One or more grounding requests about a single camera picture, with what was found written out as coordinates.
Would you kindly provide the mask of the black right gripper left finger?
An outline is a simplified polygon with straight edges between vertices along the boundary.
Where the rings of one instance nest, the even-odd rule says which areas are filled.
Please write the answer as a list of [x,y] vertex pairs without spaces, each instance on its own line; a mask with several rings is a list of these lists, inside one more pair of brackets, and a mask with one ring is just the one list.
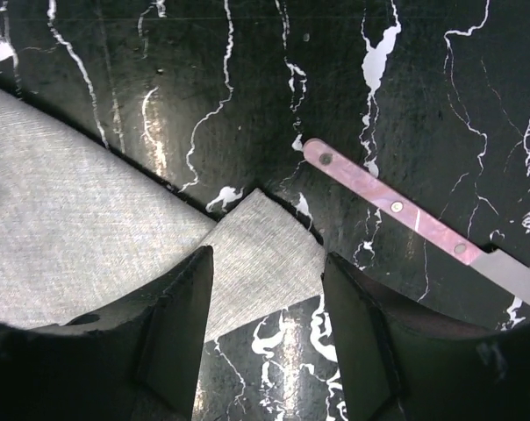
[[199,247],[66,325],[0,324],[0,420],[188,420],[213,284]]

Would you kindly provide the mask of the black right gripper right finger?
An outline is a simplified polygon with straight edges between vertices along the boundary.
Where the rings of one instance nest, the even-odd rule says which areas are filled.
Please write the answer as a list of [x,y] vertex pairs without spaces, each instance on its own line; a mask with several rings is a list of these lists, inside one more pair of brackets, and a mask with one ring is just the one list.
[[321,280],[350,419],[530,420],[530,324],[451,318],[336,253]]

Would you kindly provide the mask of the grey cloth napkin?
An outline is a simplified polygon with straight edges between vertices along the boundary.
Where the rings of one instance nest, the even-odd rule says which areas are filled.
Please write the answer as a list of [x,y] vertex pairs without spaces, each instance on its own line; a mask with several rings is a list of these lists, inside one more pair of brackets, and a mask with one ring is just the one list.
[[0,322],[64,325],[214,251],[205,337],[320,294],[323,247],[255,190],[214,221],[0,89]]

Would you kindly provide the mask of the pink handled knife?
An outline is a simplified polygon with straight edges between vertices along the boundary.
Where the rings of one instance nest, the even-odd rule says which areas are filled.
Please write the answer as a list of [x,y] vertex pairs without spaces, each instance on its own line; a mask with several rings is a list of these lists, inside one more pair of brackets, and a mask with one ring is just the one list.
[[508,253],[499,249],[486,253],[321,139],[305,141],[303,154],[308,163],[325,175],[530,305],[530,268]]

